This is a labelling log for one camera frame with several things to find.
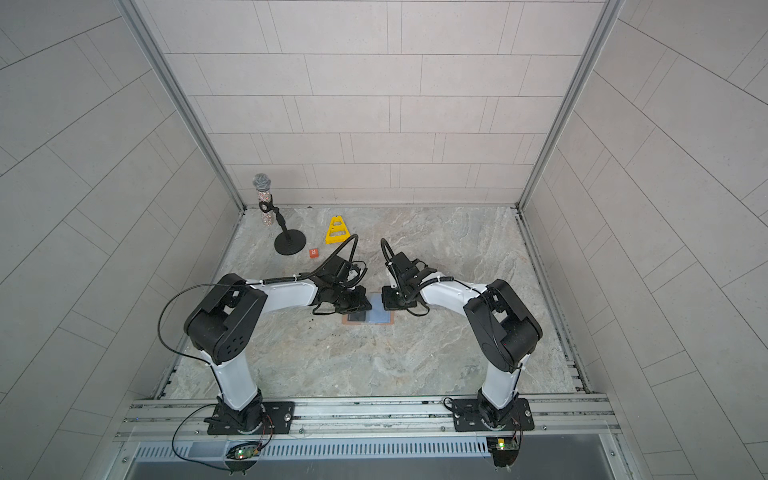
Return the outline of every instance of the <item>silver mesh microphone grille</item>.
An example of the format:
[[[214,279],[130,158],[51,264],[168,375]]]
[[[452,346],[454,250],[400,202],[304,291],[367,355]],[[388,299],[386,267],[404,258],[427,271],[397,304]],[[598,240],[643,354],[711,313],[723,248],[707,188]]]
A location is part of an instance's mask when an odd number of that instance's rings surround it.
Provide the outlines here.
[[[257,174],[253,178],[253,186],[256,187],[259,192],[266,192],[270,189],[271,184],[272,181],[266,174]]]

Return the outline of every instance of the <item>stone-patterned floor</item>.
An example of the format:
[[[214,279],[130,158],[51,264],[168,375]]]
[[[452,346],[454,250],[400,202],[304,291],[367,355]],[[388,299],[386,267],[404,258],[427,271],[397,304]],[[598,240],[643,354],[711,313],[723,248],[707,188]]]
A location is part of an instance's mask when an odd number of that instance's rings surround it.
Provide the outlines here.
[[[221,274],[235,272],[258,280],[311,271],[335,248],[326,245],[331,216],[342,215],[360,235],[356,259],[369,271],[368,292],[387,284],[379,240],[395,253],[424,260],[455,278],[509,282],[534,314],[544,337],[520,380],[523,393],[573,392],[561,344],[513,210],[507,207],[393,207],[283,209],[289,228],[307,237],[305,251],[277,254],[275,224],[263,225],[260,212],[246,212]],[[309,248],[320,256],[310,259]],[[311,308],[263,315],[246,349],[253,379],[265,397],[397,396],[474,394],[485,379],[482,355],[466,318],[434,306],[424,317],[396,312],[392,325],[347,326],[341,316],[313,316]],[[187,353],[194,354],[192,346]],[[218,393],[210,370],[182,359],[166,388],[166,398],[213,398]]]

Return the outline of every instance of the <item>yellow plastic stand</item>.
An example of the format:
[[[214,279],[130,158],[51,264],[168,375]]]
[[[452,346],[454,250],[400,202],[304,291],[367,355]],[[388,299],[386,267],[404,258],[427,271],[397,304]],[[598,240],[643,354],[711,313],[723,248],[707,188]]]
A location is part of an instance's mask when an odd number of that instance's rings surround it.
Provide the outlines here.
[[[341,243],[348,238],[349,230],[347,230],[344,224],[344,219],[340,215],[331,218],[331,224],[328,226],[328,234],[326,235],[326,243]]]

